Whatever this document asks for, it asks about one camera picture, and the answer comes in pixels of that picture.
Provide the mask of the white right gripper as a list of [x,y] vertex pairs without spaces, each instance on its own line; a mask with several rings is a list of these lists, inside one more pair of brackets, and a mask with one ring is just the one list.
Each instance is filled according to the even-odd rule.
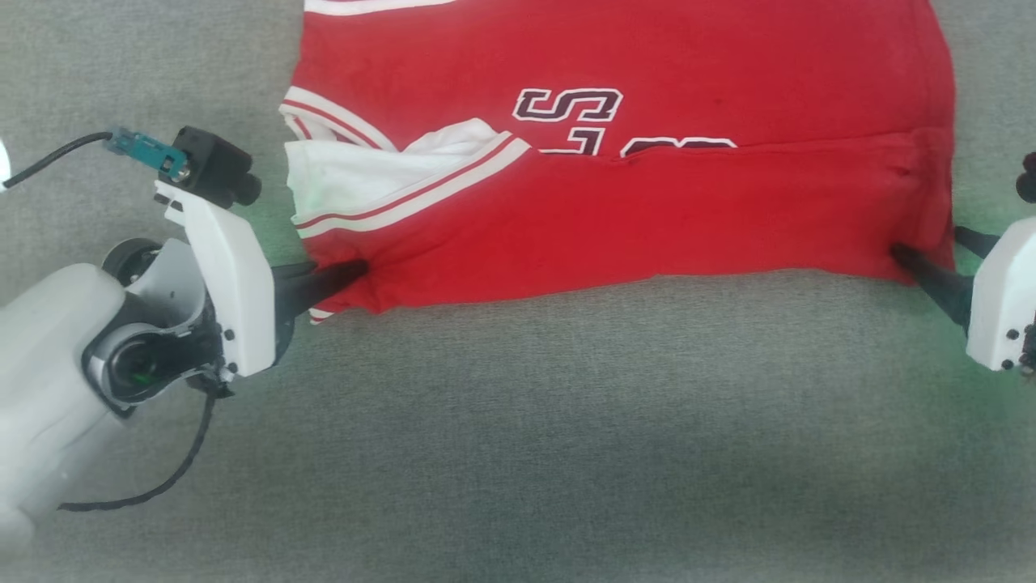
[[1036,366],[1036,215],[1002,236],[955,226],[954,239],[982,259],[974,276],[944,268],[918,249],[892,258],[954,324],[968,330],[966,354],[991,370]]

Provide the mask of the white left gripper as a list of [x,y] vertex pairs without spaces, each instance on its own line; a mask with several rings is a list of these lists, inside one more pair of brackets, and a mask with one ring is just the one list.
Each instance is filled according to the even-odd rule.
[[169,200],[165,217],[179,224],[192,247],[222,332],[219,377],[233,380],[269,369],[275,361],[275,322],[299,315],[365,276],[366,261],[275,266],[244,218],[185,190],[155,181]]

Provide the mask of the red and white basketball jersey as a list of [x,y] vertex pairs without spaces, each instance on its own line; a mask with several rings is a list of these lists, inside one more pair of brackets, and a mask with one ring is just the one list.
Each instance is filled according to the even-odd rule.
[[280,112],[315,322],[953,262],[932,0],[304,0]]

